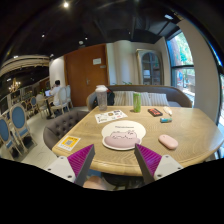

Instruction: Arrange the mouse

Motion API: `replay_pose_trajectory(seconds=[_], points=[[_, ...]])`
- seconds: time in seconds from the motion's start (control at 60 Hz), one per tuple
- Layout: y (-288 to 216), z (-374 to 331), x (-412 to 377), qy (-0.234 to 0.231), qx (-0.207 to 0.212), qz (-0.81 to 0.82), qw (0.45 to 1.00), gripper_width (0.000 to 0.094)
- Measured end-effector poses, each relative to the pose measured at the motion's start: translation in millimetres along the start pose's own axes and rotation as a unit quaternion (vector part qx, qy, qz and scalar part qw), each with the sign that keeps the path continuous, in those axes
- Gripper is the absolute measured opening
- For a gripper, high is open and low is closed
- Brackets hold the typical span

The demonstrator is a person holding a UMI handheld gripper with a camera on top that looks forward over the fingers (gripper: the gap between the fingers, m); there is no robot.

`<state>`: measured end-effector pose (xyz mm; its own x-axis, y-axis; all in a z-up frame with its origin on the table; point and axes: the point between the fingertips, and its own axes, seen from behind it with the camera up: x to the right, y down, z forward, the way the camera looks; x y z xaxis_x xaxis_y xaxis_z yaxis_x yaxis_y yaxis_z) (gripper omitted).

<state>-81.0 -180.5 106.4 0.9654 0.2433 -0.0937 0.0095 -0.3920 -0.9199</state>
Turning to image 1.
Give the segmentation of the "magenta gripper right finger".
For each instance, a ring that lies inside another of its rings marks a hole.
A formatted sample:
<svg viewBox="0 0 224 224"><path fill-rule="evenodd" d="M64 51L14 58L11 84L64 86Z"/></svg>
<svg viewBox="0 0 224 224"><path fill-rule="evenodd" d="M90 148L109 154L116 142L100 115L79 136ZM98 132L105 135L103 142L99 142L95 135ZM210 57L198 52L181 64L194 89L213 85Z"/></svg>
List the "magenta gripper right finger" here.
<svg viewBox="0 0 224 224"><path fill-rule="evenodd" d="M140 144L135 145L134 154L141 169L144 183L152 183L162 156Z"/></svg>

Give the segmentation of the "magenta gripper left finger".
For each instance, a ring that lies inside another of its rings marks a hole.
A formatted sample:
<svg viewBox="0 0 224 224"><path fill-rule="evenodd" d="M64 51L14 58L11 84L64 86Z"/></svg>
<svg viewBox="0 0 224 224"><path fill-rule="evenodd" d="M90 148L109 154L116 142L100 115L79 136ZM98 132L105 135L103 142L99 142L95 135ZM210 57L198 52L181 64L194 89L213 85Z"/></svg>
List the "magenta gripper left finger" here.
<svg viewBox="0 0 224 224"><path fill-rule="evenodd" d="M94 155L94 145L91 144L67 157L76 176L76 185L82 186L84 184Z"/></svg>

